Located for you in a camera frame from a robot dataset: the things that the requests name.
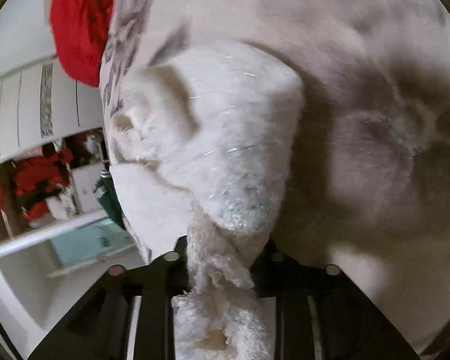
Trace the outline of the white fluffy sweater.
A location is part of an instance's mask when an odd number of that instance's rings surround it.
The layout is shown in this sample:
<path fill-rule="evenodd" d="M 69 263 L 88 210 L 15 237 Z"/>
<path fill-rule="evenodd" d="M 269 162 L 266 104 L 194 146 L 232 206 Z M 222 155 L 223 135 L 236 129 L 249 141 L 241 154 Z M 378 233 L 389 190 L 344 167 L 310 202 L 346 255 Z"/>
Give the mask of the white fluffy sweater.
<path fill-rule="evenodd" d="M 238 41 L 186 49 L 120 83 L 107 120 L 111 172 L 135 239 L 187 238 L 190 289 L 173 298 L 179 359 L 271 359 L 250 269 L 289 178 L 303 82 Z"/>

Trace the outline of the red clothes pile in wardrobe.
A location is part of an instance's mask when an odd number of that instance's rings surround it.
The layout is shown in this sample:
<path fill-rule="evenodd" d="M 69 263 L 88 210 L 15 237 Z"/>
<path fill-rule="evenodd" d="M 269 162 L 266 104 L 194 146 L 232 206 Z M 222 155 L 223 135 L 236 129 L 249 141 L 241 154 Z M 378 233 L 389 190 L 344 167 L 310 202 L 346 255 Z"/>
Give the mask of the red clothes pile in wardrobe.
<path fill-rule="evenodd" d="M 0 165 L 2 189 L 11 193 L 14 207 L 26 222 L 48 214 L 46 199 L 57 197 L 71 185 L 67 166 L 73 159 L 72 152 L 65 148 Z"/>

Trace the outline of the white window sill shelf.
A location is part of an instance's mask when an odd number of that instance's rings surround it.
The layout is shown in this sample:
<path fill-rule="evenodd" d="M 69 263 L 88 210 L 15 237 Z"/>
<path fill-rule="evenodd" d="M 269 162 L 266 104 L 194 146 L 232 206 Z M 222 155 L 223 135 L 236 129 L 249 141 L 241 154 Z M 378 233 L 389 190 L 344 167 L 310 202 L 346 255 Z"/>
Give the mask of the white window sill shelf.
<path fill-rule="evenodd" d="M 0 243 L 0 258 L 25 250 L 34 245 L 53 239 L 61 234 L 69 233 L 77 228 L 82 228 L 99 220 L 107 218 L 105 211 L 99 210 L 81 214 L 73 219 L 58 220 L 53 223 L 25 232 Z"/>

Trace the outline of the green striped track jacket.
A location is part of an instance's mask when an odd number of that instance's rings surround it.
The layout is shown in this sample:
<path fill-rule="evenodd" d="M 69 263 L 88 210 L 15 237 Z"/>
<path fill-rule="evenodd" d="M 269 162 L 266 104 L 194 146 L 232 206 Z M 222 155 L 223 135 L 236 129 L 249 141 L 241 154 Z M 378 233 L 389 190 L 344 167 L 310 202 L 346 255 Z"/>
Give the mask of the green striped track jacket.
<path fill-rule="evenodd" d="M 95 183 L 94 194 L 108 217 L 119 228 L 126 231 L 127 229 L 123 222 L 122 207 L 114 187 L 113 179 L 110 172 L 105 168 L 100 171 L 100 178 Z"/>

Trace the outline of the floral pink bed blanket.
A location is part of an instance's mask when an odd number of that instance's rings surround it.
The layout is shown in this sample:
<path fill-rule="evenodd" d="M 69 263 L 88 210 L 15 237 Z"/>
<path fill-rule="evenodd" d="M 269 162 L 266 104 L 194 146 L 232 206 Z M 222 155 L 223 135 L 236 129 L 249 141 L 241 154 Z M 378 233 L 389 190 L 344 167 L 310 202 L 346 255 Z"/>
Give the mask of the floral pink bed blanket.
<path fill-rule="evenodd" d="M 440 0 L 113 0 L 107 120 L 129 72 L 238 41 L 304 103 L 268 241 L 339 265 L 418 356 L 450 322 L 450 14 Z"/>

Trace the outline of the white wardrobe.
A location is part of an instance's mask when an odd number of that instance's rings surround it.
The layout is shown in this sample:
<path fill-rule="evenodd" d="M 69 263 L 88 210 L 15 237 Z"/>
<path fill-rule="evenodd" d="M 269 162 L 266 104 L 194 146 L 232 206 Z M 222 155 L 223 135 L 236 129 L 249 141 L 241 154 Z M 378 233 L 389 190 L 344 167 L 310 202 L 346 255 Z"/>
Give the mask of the white wardrobe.
<path fill-rule="evenodd" d="M 101 96 L 57 59 L 0 79 L 0 164 L 50 141 L 103 126 Z"/>

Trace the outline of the red cloth on bed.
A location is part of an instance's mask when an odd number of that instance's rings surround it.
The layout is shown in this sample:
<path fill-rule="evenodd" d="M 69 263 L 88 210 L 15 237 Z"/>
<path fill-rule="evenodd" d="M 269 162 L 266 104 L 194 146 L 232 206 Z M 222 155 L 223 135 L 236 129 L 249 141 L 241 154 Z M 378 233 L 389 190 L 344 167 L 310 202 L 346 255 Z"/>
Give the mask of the red cloth on bed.
<path fill-rule="evenodd" d="M 49 20 L 65 73 L 97 87 L 108 40 L 113 0 L 52 0 Z"/>

